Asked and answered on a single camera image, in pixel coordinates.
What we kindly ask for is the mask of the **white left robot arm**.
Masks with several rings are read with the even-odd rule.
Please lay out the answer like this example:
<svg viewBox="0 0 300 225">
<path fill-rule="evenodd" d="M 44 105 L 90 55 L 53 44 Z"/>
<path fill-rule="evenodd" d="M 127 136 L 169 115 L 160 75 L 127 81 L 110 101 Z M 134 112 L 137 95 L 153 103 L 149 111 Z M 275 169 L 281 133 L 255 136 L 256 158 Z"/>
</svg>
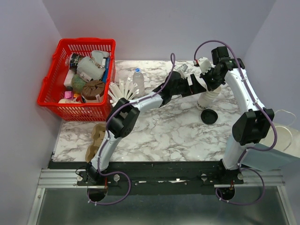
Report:
<svg viewBox="0 0 300 225">
<path fill-rule="evenodd" d="M 190 75 L 192 84 L 188 78 L 182 76 L 178 71 L 172 71 L 164 83 L 156 87 L 151 93 L 135 100 L 121 98 L 106 120 L 105 136 L 96 153 L 96 156 L 88 163 L 86 173 L 88 180 L 93 185 L 103 182 L 104 174 L 109 165 L 112 153 L 119 142 L 128 136 L 141 113 L 148 110 L 160 108 L 169 103 L 173 96 L 187 97 L 206 91 L 196 79 L 194 74 Z"/>
</svg>

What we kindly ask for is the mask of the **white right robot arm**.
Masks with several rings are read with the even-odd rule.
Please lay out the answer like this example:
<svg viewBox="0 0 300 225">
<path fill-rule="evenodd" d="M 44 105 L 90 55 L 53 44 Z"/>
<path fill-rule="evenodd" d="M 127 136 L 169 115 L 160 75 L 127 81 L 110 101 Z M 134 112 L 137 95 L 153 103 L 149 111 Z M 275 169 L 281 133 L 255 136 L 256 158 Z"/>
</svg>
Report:
<svg viewBox="0 0 300 225">
<path fill-rule="evenodd" d="M 233 178 L 231 170 L 239 168 L 248 149 L 265 138 L 274 119 L 274 111 L 267 109 L 254 92 L 240 58 L 229 56 L 225 46 L 211 51 L 213 61 L 198 59 L 201 75 L 207 90 L 214 91 L 222 84 L 228 84 L 238 103 L 240 117 L 232 127 L 222 159 L 224 167 L 216 171 L 218 182 L 225 184 Z"/>
</svg>

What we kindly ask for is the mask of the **stack of white paper cups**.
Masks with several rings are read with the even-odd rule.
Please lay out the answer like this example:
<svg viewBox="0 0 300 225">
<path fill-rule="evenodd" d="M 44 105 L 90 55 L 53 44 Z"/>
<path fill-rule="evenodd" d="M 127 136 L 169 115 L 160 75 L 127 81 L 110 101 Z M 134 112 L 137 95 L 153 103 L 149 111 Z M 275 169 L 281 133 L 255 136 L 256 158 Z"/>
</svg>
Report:
<svg viewBox="0 0 300 225">
<path fill-rule="evenodd" d="M 221 90 L 222 88 L 219 86 L 215 90 L 201 93 L 196 103 L 197 108 L 199 110 L 206 109 L 214 101 L 214 99 L 220 94 Z"/>
</svg>

